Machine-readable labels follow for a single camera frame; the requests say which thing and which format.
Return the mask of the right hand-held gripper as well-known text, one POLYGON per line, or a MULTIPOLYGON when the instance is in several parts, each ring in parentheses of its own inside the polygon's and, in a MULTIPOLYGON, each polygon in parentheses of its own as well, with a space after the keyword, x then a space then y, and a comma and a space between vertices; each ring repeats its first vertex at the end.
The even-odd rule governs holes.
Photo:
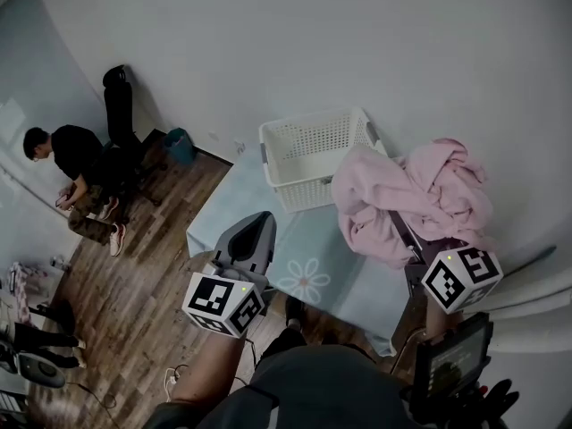
POLYGON ((405 247, 413 258, 405 265, 409 288, 423 288, 447 314, 462 311, 485 298, 501 281, 497 256, 473 246, 421 249, 416 235, 396 211, 389 212, 405 247))

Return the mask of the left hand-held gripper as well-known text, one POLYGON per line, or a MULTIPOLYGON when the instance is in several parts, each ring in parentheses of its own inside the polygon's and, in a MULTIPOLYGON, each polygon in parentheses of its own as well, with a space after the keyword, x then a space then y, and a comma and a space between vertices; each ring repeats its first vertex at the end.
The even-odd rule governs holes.
POLYGON ((266 271, 275 238, 276 221, 270 211, 243 218, 221 235, 215 260, 190 278, 182 310, 193 323, 233 338, 245 334, 267 306, 266 271))

